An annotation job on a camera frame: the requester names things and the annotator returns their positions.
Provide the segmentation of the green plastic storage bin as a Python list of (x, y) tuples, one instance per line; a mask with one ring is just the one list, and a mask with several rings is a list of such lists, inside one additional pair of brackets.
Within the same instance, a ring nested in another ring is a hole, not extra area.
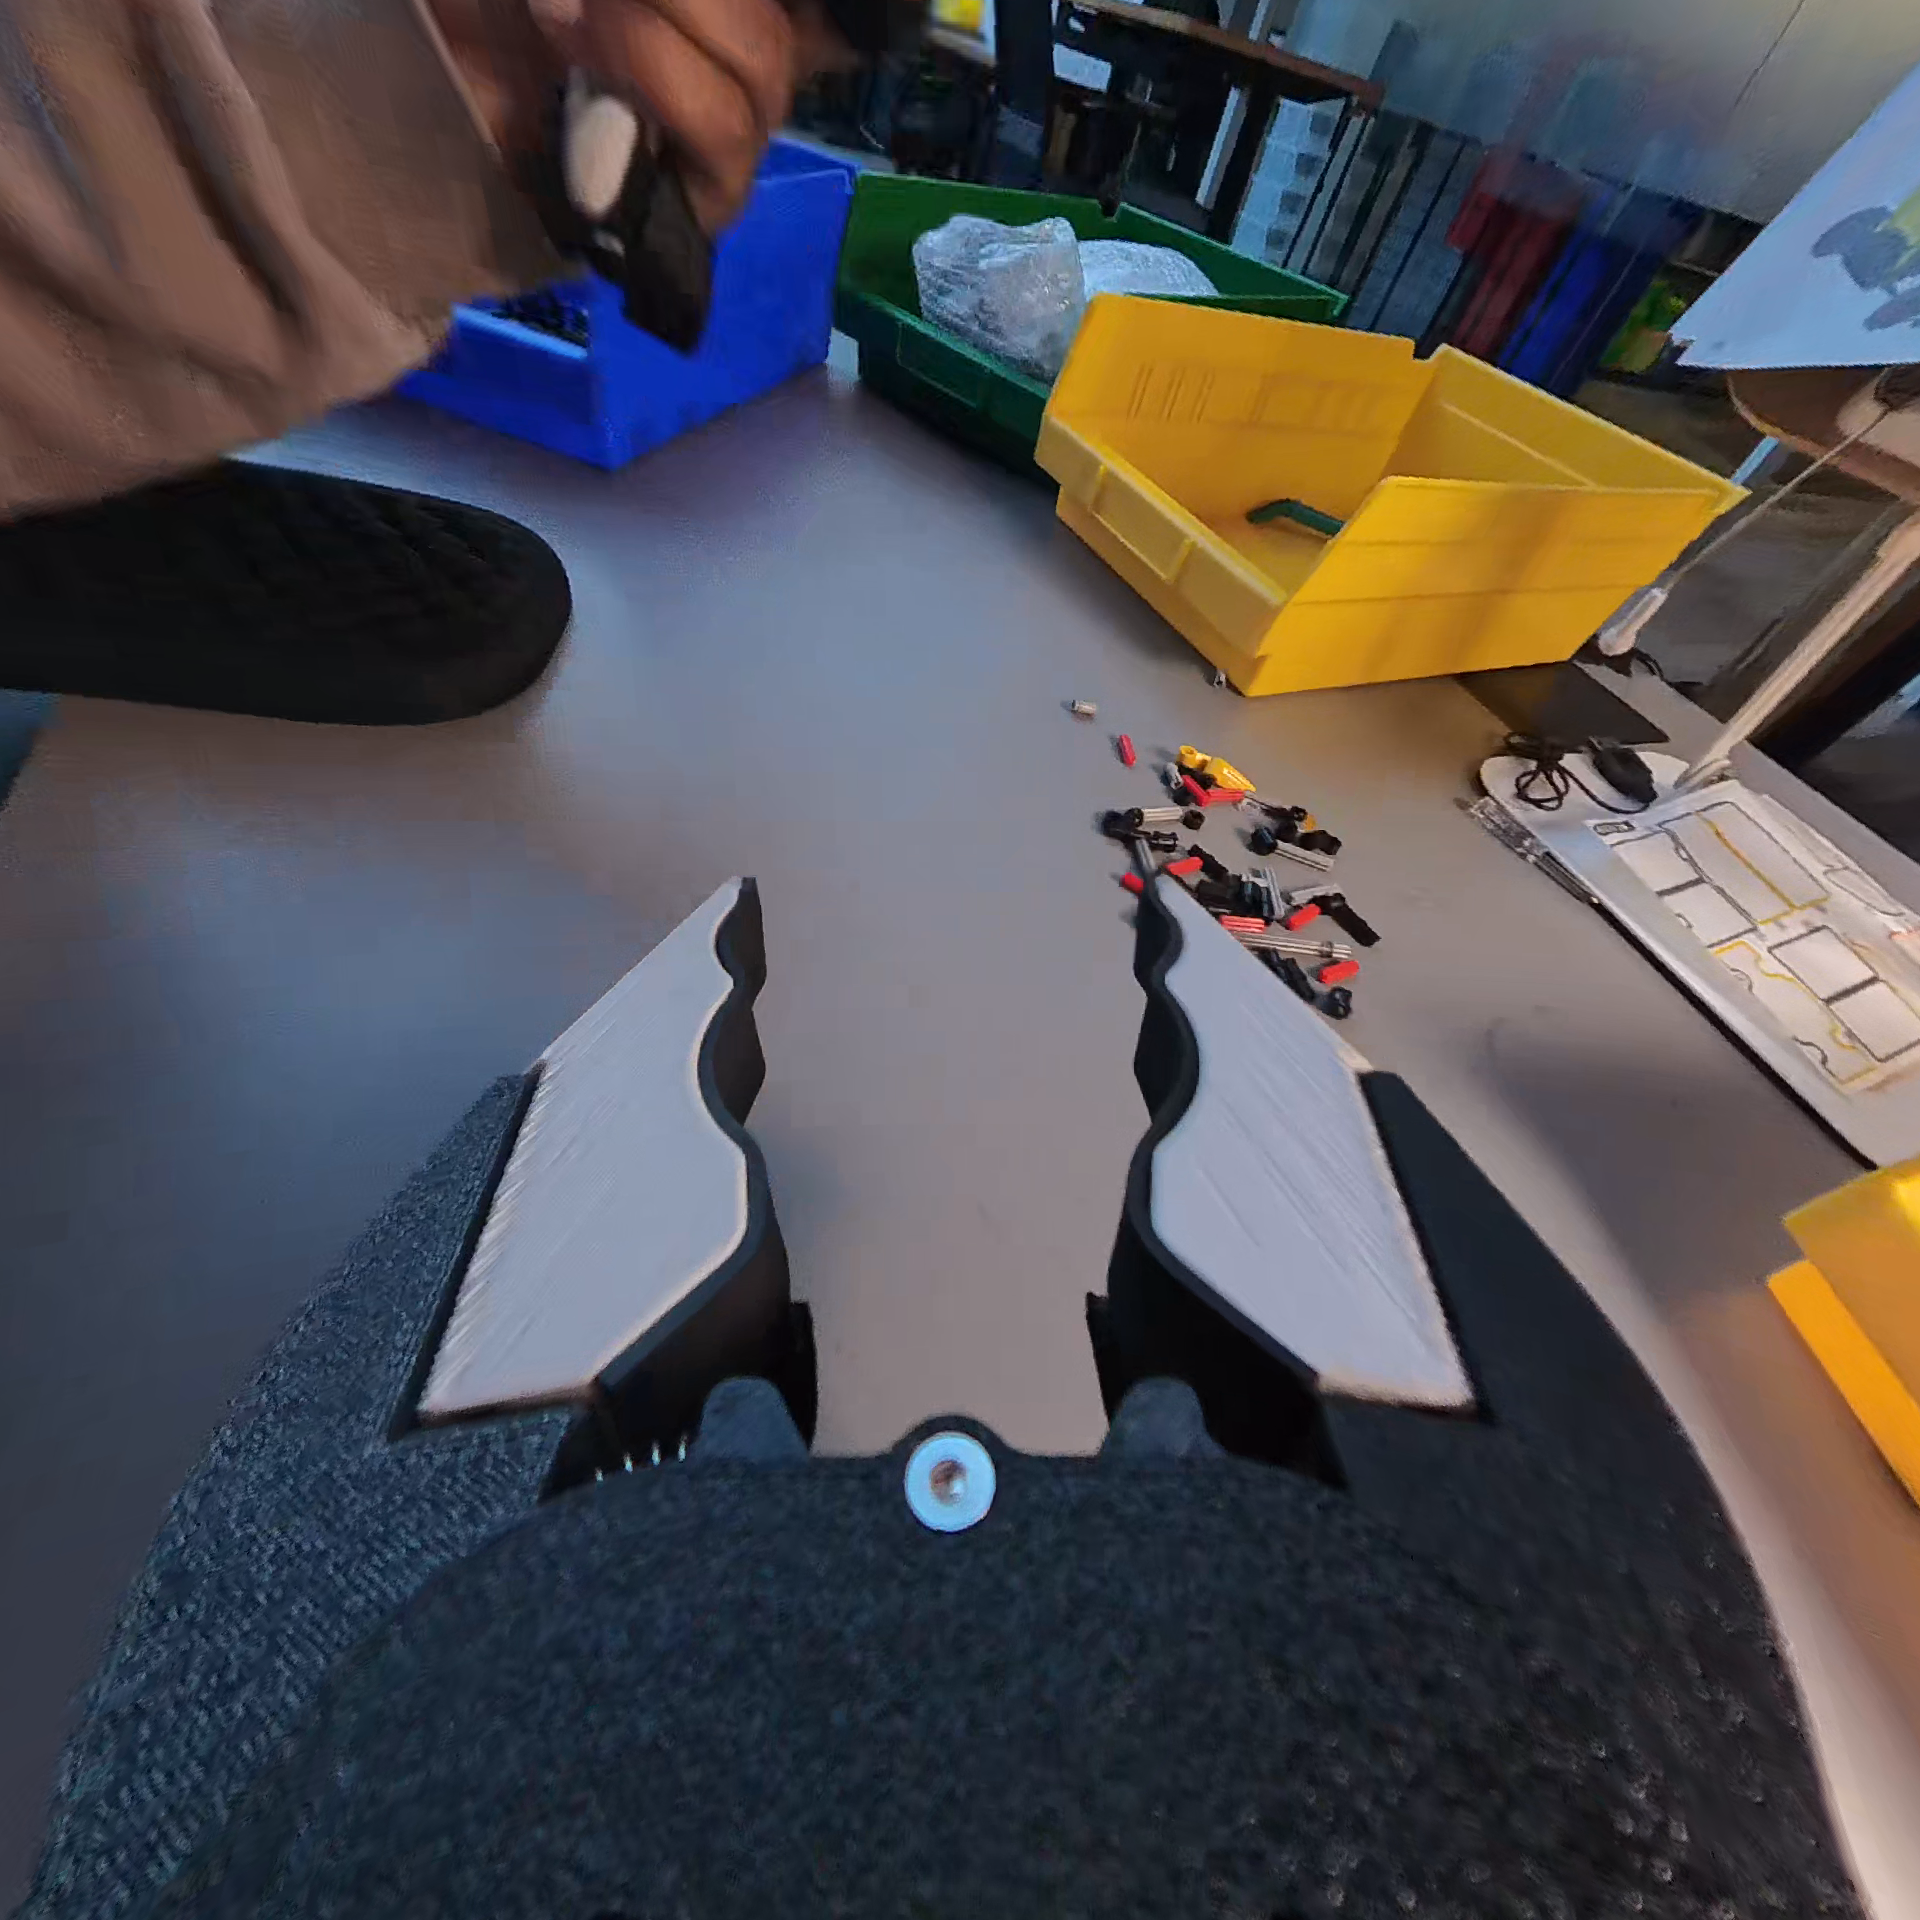
[(1044, 483), (1036, 464), (1053, 386), (972, 348), (922, 316), (915, 242), (952, 214), (1004, 224), (1065, 218), (1089, 242), (1165, 246), (1211, 278), (1200, 307), (1341, 324), (1349, 298), (1305, 274), (1241, 255), (1140, 205), (1105, 213), (1098, 198), (985, 181), (862, 168), (837, 261), (832, 324), (856, 343), (860, 382), (952, 444)]

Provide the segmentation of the yellow plastic storage bin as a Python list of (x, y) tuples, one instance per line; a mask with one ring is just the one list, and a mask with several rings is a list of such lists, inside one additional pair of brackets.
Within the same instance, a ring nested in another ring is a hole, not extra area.
[[(1745, 500), (1461, 348), (1145, 298), (1090, 300), (1038, 467), (1241, 694), (1564, 664)], [(1347, 533), (1249, 526), (1273, 497)]]
[(1805, 1202), (1783, 1227), (1797, 1260), (1766, 1288), (1916, 1500), (1916, 1158)]

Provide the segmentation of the grey desk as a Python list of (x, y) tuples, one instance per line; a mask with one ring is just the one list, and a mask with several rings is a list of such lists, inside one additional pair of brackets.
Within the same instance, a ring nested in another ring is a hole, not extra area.
[[(167, 1501), (289, 1317), (490, 1087), (727, 874), (756, 1135), (830, 1452), (1101, 1437), (1083, 1296), (1142, 1128), (1093, 815), (1228, 753), (1347, 840), (1356, 1047), (1658, 1381), (1791, 1643), (1879, 1916), (1916, 1916), (1916, 1509), (1766, 1293), (1857, 1175), (1610, 923), (1461, 809), (1452, 681), (1249, 701), (1053, 500), (817, 371), (609, 475), (404, 402), (264, 464), (548, 540), (571, 633), (423, 730), (61, 701), (3, 806), (3, 1913)], [(1077, 721), (1071, 700), (1098, 701)]]

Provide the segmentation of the blue plastic storage bin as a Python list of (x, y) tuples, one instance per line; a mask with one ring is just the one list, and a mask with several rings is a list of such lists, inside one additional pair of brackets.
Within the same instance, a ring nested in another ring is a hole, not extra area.
[(756, 402), (830, 360), (837, 261), (856, 166), (776, 141), (756, 194), (717, 252), (702, 346), (690, 356), (630, 326), (601, 278), (576, 291), (593, 348), (571, 348), (493, 316), (496, 300), (453, 310), (439, 356), (398, 395), (598, 471), (637, 457)]

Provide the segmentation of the clipboard with diagram sheet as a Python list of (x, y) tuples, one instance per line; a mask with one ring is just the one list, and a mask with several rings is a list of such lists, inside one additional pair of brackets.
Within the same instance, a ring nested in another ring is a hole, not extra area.
[(1480, 790), (1520, 853), (1570, 880), (1865, 1166), (1916, 1158), (1916, 910), (1775, 795), (1644, 757), (1634, 804), (1595, 753)]

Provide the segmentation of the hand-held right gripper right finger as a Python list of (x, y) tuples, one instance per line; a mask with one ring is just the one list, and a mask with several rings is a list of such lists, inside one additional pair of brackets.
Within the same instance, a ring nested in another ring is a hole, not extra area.
[(1138, 981), (1142, 1133), (1089, 1296), (1112, 1429), (1149, 1381), (1215, 1448), (1286, 1468), (1335, 1466), (1347, 1405), (1477, 1420), (1359, 1055), (1177, 879), (1140, 887)]

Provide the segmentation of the person's left forearm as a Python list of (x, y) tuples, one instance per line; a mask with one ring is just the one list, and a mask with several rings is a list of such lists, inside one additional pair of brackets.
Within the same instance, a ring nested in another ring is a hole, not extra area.
[(3, 3), (3, 514), (387, 390), (562, 274), (426, 3)]

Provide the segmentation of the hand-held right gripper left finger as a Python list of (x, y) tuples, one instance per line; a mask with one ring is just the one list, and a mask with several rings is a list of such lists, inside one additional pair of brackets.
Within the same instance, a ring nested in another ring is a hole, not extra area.
[(415, 1423), (562, 1414), (556, 1478), (677, 1452), (757, 1377), (809, 1446), (819, 1360), (747, 1133), (767, 981), (724, 879), (525, 1070), (415, 1371)]

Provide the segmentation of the clear plastic parts bag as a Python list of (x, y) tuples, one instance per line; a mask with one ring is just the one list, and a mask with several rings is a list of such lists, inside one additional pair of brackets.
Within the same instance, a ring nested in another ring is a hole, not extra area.
[(1044, 386), (1058, 378), (1090, 300), (1069, 218), (959, 213), (913, 242), (913, 264), (929, 324)]
[(1211, 300), (1217, 288), (1189, 255), (1126, 238), (1077, 242), (1083, 298)]

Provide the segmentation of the open instruction booklet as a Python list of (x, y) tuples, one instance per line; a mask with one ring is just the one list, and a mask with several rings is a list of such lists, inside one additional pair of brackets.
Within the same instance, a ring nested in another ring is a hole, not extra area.
[(1681, 366), (1916, 366), (1916, 73), (1671, 331)]

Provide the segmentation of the pile of small building pieces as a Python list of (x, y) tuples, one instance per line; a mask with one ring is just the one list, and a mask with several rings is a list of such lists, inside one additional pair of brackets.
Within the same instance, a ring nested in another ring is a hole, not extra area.
[(1335, 880), (1341, 840), (1197, 744), (1177, 746), (1156, 779), (1156, 799), (1093, 815), (1126, 855), (1120, 885), (1142, 897), (1149, 879), (1174, 880), (1297, 999), (1349, 1021), (1382, 935)]

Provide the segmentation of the background coloured bins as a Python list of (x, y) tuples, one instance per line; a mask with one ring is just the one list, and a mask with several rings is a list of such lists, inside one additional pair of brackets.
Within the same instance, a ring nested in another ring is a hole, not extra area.
[(1447, 227), (1461, 264), (1425, 346), (1461, 348), (1575, 399), (1705, 213), (1692, 198), (1495, 147)]

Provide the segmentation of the person's left hand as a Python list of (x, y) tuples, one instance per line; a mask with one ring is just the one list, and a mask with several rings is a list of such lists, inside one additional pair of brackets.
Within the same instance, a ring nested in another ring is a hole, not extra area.
[(571, 68), (657, 131), (708, 238), (756, 193), (767, 141), (804, 82), (854, 52), (817, 3), (429, 3), (514, 163), (542, 147), (548, 97)]

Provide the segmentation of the background wooden table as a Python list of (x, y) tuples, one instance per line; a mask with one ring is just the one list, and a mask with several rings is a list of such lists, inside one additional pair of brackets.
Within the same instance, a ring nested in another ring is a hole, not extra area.
[(1217, 3), (930, 3), (892, 100), (894, 173), (1140, 205), (1228, 246), (1282, 108), (1365, 126), (1382, 85)]

